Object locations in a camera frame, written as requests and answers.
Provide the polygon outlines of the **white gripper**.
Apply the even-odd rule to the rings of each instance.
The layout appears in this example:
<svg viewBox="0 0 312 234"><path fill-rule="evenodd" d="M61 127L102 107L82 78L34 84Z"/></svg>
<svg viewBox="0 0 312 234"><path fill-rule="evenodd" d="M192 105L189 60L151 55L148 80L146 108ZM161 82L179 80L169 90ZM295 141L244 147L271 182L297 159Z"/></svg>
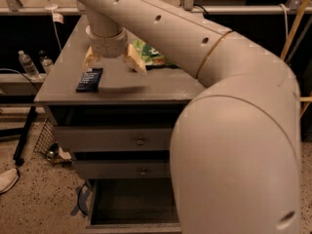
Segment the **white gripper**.
<svg viewBox="0 0 312 234"><path fill-rule="evenodd" d="M128 66L139 74L147 73L145 63L134 45L129 44L127 47L128 35L125 28L119 34L112 37L96 36L89 26L86 28L86 33L89 36L91 48L88 49L85 55L82 64L83 71L95 67L100 63L101 57L113 59L118 58L126 52L124 60Z"/></svg>

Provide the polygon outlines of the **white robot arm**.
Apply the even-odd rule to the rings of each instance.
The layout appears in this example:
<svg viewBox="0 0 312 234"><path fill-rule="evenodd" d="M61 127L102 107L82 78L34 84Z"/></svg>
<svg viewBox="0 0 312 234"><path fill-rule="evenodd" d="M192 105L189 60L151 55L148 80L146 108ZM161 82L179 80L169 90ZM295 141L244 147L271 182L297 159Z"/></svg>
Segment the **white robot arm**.
<svg viewBox="0 0 312 234"><path fill-rule="evenodd" d="M78 1L205 88L172 133L182 234L300 234L300 103L290 68L231 29L160 0Z"/></svg>

